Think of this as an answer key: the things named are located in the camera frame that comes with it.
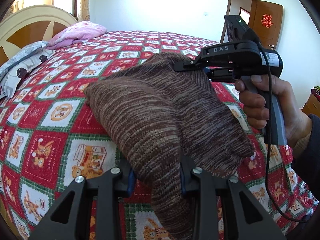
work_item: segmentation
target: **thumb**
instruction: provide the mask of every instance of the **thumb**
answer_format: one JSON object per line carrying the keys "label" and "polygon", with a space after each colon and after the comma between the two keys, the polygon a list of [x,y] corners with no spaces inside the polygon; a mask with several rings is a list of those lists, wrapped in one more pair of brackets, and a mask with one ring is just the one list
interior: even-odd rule
{"label": "thumb", "polygon": [[[284,81],[274,75],[271,75],[272,92],[278,96],[290,92],[291,85],[289,82]],[[263,91],[269,91],[269,78],[268,75],[252,75],[251,82]]]}

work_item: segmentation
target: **brown striped sweater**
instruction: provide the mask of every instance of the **brown striped sweater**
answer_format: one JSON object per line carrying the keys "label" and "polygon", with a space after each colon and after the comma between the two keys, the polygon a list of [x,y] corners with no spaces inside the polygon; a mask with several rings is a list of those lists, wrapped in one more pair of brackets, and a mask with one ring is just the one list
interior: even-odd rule
{"label": "brown striped sweater", "polygon": [[172,69],[182,60],[188,58],[154,54],[84,93],[138,179],[151,187],[151,205],[161,224],[173,237],[189,239],[193,214],[190,201],[181,196],[180,156],[191,156],[198,166],[225,177],[253,148],[202,70]]}

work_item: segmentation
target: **finger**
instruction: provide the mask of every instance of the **finger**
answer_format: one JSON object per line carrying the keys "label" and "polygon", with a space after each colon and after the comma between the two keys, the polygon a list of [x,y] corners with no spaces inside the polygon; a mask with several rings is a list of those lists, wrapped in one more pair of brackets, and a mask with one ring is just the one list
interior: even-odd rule
{"label": "finger", "polygon": [[243,107],[244,113],[250,117],[257,120],[269,120],[269,109],[263,108],[255,108],[255,107]]}
{"label": "finger", "polygon": [[245,90],[245,85],[242,80],[238,79],[235,82],[235,89],[238,90],[239,92],[242,92]]}
{"label": "finger", "polygon": [[[269,91],[269,78],[268,75],[252,75],[252,83],[259,89],[263,91]],[[292,87],[289,82],[284,81],[274,75],[271,75],[272,81],[272,92],[278,96],[290,93]]]}
{"label": "finger", "polygon": [[263,96],[252,93],[248,90],[239,93],[239,100],[248,107],[264,107],[266,104]]}
{"label": "finger", "polygon": [[266,127],[267,121],[266,120],[257,120],[255,118],[248,117],[247,121],[250,126],[252,126],[255,129],[262,129]]}

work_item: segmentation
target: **pink blanket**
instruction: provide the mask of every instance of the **pink blanket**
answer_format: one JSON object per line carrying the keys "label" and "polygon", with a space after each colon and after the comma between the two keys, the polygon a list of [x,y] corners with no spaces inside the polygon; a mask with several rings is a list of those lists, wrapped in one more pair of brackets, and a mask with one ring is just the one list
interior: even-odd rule
{"label": "pink blanket", "polygon": [[105,34],[107,29],[102,25],[90,21],[79,22],[69,26],[57,35],[55,35],[47,45],[47,49],[59,49],[70,46],[74,43],[90,40]]}

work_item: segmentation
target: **wire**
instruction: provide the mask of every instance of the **wire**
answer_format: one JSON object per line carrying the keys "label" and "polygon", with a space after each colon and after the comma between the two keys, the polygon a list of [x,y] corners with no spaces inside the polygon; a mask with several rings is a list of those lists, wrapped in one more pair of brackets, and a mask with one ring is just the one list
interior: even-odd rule
{"label": "wire", "polygon": [[269,65],[269,61],[268,61],[268,57],[266,55],[266,53],[263,50],[263,47],[261,44],[258,45],[265,61],[266,61],[266,65],[268,68],[268,79],[269,79],[269,130],[268,130],[268,134],[267,134],[267,139],[268,139],[268,150],[267,150],[267,162],[266,162],[266,190],[267,193],[272,201],[272,203],[274,204],[275,208],[277,209],[277,211],[280,213],[281,216],[283,216],[285,219],[293,221],[293,222],[297,222],[297,223],[307,223],[308,220],[298,220],[298,219],[294,219],[294,218],[290,218],[287,215],[285,215],[282,210],[278,207],[276,201],[274,200],[273,196],[270,193],[269,190],[269,182],[268,182],[268,177],[269,177],[269,164],[270,164],[270,150],[271,150],[271,124],[272,124],[272,80],[271,80],[271,70],[270,70],[270,65]]}

